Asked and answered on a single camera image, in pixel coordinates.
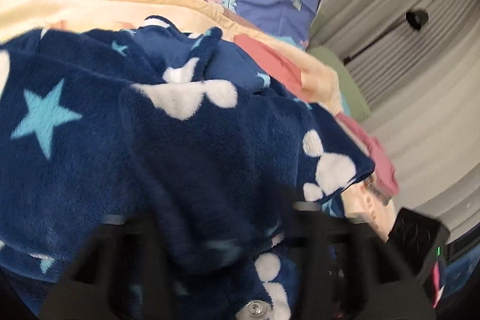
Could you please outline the navy star fleece onesie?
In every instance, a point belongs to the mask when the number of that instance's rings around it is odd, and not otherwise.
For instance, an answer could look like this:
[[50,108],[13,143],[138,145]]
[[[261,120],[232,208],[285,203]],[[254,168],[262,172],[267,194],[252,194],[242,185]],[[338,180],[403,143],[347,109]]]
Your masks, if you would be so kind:
[[1,45],[1,272],[38,313],[106,217],[152,213],[180,319],[288,319],[281,205],[374,170],[219,28],[35,29]]

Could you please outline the stack of folded pink cloths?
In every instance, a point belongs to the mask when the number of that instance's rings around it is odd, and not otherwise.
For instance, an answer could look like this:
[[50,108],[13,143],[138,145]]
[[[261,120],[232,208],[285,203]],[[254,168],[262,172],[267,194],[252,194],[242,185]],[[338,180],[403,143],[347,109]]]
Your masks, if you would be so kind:
[[400,187],[395,177],[395,167],[382,144],[376,137],[368,134],[354,118],[344,113],[338,113],[335,118],[349,137],[373,161],[374,170],[366,180],[367,187],[384,205],[388,205],[399,194]]

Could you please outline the green pillow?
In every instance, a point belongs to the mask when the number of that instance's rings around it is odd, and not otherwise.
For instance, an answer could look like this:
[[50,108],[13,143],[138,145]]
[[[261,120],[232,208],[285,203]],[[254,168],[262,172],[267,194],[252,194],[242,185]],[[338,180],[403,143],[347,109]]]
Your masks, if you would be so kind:
[[343,111],[358,123],[362,123],[371,116],[372,111],[343,61],[333,51],[320,44],[318,36],[325,24],[326,17],[319,10],[310,27],[307,52],[337,72]]

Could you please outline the grey white curtain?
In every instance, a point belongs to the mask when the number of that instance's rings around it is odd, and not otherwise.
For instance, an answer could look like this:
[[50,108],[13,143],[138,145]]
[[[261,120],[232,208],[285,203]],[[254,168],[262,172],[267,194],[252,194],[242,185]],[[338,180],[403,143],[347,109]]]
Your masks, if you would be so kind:
[[344,59],[417,8],[430,15],[420,32],[404,27],[346,69],[395,166],[397,206],[459,237],[479,224],[479,0],[327,0],[318,38]]

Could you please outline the black floor lamp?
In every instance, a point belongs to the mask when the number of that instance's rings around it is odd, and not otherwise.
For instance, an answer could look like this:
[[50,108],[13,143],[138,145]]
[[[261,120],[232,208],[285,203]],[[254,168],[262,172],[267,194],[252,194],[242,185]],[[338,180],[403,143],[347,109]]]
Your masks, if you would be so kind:
[[430,15],[425,9],[417,8],[408,10],[403,17],[400,17],[397,21],[392,23],[391,26],[382,31],[366,46],[362,47],[354,54],[346,56],[346,58],[343,59],[343,65],[346,66],[350,64],[352,61],[360,57],[360,55],[364,54],[367,50],[376,46],[379,42],[404,27],[408,27],[410,30],[413,30],[415,32],[420,32],[427,25],[427,23],[429,23],[429,20]]

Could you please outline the peach fleece blanket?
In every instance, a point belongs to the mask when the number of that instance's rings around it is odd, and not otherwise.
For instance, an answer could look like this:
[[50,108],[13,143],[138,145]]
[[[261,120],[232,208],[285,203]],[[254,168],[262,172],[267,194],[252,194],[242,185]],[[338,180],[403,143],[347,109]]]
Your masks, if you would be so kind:
[[119,31],[142,25],[151,16],[171,21],[194,35],[218,27],[224,40],[238,44],[298,98],[320,103],[347,129],[337,73],[311,54],[260,31],[212,0],[1,0],[1,41],[35,28],[86,32]]

